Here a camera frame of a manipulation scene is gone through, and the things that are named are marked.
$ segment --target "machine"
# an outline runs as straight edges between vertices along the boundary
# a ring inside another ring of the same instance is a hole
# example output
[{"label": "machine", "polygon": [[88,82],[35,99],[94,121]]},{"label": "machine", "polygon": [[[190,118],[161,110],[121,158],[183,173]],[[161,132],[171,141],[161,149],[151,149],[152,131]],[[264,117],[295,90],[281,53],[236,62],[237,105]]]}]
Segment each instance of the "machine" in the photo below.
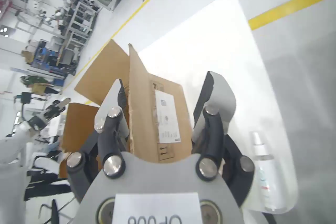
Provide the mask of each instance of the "machine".
[{"label": "machine", "polygon": [[125,100],[121,80],[116,80],[91,136],[67,159],[68,180],[80,203],[73,223],[111,224],[116,194],[183,192],[198,193],[203,223],[244,223],[239,207],[252,185],[254,164],[227,134],[236,104],[225,79],[208,72],[194,112],[192,155],[171,164],[145,162],[126,152]]}]

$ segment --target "green plant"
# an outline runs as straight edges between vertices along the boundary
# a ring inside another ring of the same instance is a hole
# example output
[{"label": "green plant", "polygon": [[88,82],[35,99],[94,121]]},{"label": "green plant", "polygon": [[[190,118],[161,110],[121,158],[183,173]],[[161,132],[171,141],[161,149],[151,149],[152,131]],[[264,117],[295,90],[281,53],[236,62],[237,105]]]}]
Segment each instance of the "green plant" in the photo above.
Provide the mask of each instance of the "green plant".
[{"label": "green plant", "polygon": [[46,80],[44,77],[40,76],[32,76],[32,75],[25,75],[20,77],[20,81],[28,87],[32,84],[42,83],[42,84],[49,84],[50,82]]}]

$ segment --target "white bottle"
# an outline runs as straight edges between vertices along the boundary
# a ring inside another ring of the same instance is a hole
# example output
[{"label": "white bottle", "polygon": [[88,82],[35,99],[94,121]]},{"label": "white bottle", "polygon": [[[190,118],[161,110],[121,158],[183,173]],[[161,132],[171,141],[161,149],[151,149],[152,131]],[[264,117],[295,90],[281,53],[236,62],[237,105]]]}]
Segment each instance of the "white bottle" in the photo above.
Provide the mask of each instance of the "white bottle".
[{"label": "white bottle", "polygon": [[286,211],[286,190],[274,156],[260,138],[253,132],[254,164],[265,209],[271,213]]}]

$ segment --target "white tabletop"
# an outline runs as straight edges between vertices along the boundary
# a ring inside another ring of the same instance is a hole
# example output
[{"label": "white tabletop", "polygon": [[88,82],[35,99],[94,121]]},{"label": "white tabletop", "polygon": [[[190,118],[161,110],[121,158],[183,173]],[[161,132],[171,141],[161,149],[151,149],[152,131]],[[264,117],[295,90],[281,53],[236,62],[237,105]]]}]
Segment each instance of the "white tabletop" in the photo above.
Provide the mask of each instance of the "white tabletop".
[{"label": "white tabletop", "polygon": [[[148,72],[183,86],[192,127],[193,110],[207,71],[221,74],[237,108],[229,135],[253,158],[251,131],[263,131],[278,159],[293,208],[298,189],[292,154],[275,94],[238,0],[216,0],[139,53]],[[244,208],[264,211],[256,175]]]}]

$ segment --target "yellow floor line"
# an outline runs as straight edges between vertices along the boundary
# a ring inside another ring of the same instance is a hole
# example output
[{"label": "yellow floor line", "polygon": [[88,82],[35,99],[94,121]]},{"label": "yellow floor line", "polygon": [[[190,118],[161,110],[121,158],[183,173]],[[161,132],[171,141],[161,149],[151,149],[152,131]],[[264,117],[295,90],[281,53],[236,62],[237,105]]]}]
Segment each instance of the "yellow floor line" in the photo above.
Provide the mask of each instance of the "yellow floor line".
[{"label": "yellow floor line", "polygon": [[255,30],[320,1],[324,0],[291,0],[250,19],[250,27]]},{"label": "yellow floor line", "polygon": [[92,58],[84,65],[84,67],[82,69],[80,69],[77,74],[74,76],[74,78],[69,82],[69,84],[67,86],[64,87],[64,90],[71,85],[71,83],[75,80],[75,78],[78,77],[78,75],[90,64],[91,61],[93,61],[96,56],[104,49],[104,47],[108,44],[108,42],[110,40],[112,40],[126,25],[129,21],[131,21],[135,15],[137,15],[139,13],[139,11],[149,2],[150,0],[146,0],[144,1],[139,8],[126,20],[126,22],[124,22],[120,28],[110,37],[110,39],[92,56]]}]

